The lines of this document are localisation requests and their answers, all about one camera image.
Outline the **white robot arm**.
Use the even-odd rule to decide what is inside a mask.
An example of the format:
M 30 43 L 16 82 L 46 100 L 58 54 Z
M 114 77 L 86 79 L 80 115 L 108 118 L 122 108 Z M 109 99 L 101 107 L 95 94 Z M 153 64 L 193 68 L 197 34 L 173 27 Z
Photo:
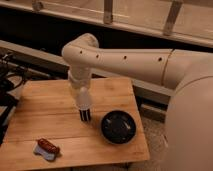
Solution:
M 62 57 L 73 86 L 86 84 L 98 68 L 171 89 L 161 171 L 213 171 L 213 53 L 101 49 L 86 33 L 67 43 Z

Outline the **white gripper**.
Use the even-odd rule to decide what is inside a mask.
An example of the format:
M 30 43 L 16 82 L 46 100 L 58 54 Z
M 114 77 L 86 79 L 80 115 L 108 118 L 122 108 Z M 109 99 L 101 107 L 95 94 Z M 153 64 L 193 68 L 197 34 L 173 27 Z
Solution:
M 82 87 L 90 88 L 91 83 L 91 71 L 83 70 L 73 72 L 71 70 L 68 71 L 68 81 L 71 84 L 71 87 L 75 90 L 78 90 Z

